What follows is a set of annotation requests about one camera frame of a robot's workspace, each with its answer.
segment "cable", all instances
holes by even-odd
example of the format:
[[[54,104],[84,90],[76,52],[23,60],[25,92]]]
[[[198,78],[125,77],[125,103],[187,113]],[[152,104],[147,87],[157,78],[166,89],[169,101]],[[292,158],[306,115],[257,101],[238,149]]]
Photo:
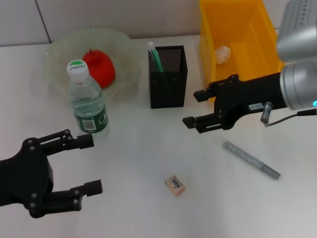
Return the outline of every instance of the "cable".
[[[281,123],[281,122],[283,122],[283,121],[285,121],[285,120],[288,120],[288,119],[291,119],[291,118],[294,118],[294,117],[297,117],[297,114],[290,115],[290,116],[288,116],[288,117],[286,117],[286,118],[283,118],[283,119],[278,120],[278,121],[276,121],[276,122],[270,123],[270,124],[266,125],[265,127],[269,127],[269,126],[272,126],[272,125],[279,124],[279,123]]]
[[[294,118],[294,117],[315,116],[315,115],[317,115],[317,109],[304,110],[304,111],[297,112],[294,115],[290,115],[290,116],[288,116],[286,118],[278,120],[276,122],[267,124],[267,125],[265,125],[265,127],[269,127],[269,126],[272,126],[272,125],[279,124],[279,123],[281,123],[281,122],[283,122],[285,120],[288,120],[288,119],[291,119],[291,118]]]

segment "green bottle label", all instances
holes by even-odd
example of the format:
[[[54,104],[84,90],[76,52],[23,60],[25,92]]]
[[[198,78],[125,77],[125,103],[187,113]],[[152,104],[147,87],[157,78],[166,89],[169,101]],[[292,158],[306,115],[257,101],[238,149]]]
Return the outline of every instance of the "green bottle label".
[[[104,106],[100,113],[90,118],[80,117],[76,114],[74,115],[77,119],[79,128],[86,133],[97,133],[102,131],[108,125],[106,106]]]

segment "plastic bottle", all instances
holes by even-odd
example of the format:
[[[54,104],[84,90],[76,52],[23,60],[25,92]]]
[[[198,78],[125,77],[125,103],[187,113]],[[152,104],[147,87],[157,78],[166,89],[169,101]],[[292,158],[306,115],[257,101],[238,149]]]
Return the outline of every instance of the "plastic bottle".
[[[67,66],[69,99],[79,128],[86,133],[109,133],[105,99],[99,84],[89,74],[87,64],[74,60]]]

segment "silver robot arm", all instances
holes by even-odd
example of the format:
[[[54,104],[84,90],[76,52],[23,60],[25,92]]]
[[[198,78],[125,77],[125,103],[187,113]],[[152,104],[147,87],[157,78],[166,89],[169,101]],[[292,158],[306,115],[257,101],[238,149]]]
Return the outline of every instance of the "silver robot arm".
[[[286,5],[277,41],[285,62],[280,86],[292,110],[317,107],[317,0],[291,0]]]

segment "green pen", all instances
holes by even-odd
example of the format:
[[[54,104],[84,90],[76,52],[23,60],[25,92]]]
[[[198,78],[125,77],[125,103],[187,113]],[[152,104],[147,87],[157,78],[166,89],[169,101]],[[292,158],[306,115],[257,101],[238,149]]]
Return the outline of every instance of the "green pen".
[[[159,72],[164,72],[162,64],[160,63],[158,51],[155,49],[153,42],[148,42],[148,49],[154,61],[154,64]]]

